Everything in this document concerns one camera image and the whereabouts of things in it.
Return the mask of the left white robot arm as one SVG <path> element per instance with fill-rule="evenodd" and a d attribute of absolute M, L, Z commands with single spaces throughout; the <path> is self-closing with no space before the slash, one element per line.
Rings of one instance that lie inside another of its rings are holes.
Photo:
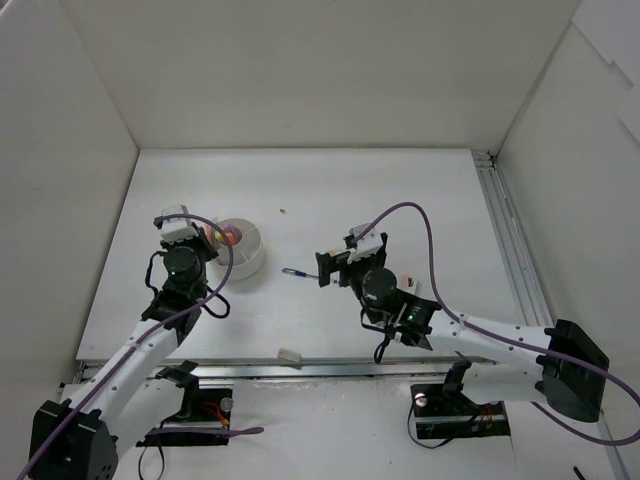
<path fill-rule="evenodd" d="M 26 479 L 110 479 L 120 458 L 163 420 L 199 409 L 197 381 L 187 363 L 153 370 L 186 340 L 218 290 L 206 267 L 218 253 L 203 229 L 161 242 L 167 278 L 127 342 L 66 400 L 36 412 Z"/>

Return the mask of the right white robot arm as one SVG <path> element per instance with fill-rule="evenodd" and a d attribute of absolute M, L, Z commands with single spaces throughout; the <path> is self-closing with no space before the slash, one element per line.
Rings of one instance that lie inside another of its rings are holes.
<path fill-rule="evenodd" d="M 443 305 L 399 288 L 386 268 L 386 234 L 375 235 L 372 249 L 360 252 L 352 236 L 336 253 L 316 254 L 321 287 L 338 274 L 338 284 L 358 300 L 361 325 L 384 340 L 374 353 L 380 363 L 391 341 L 429 351 L 451 350 L 465 360 L 479 357 L 520 367 L 533 377 L 533 388 L 557 413 L 584 423 L 600 415 L 609 359 L 576 323 L 559 320 L 552 327 L 506 325 L 479 317 L 454 320 Z"/>

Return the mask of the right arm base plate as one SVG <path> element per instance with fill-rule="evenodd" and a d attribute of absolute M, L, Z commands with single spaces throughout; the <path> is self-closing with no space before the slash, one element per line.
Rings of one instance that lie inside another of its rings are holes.
<path fill-rule="evenodd" d="M 445 393 L 441 384 L 413 384 L 410 395 L 410 435 L 430 448 L 457 439 L 511 435 L 503 402 L 476 404 L 459 392 Z"/>

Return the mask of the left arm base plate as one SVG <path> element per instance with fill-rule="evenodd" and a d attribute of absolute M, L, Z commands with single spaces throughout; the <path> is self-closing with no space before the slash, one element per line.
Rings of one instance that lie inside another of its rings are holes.
<path fill-rule="evenodd" d="M 192 427 L 198 429 L 226 429 L 231 422 L 233 408 L 233 390 L 228 387 L 200 389 L 190 400 L 184 412 L 180 412 L 163 421 L 164 428 Z M 205 447 L 227 446 L 226 438 L 203 433 L 165 433 L 159 436 L 146 436 L 136 447 Z"/>

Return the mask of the blue gel pen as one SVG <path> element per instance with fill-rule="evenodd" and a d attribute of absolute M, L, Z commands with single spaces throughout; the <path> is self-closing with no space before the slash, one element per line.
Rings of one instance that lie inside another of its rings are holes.
<path fill-rule="evenodd" d="M 283 268 L 282 273 L 289 276 L 306 278 L 311 280 L 318 280 L 319 277 L 317 275 L 313 275 L 301 270 L 293 269 L 293 268 Z"/>

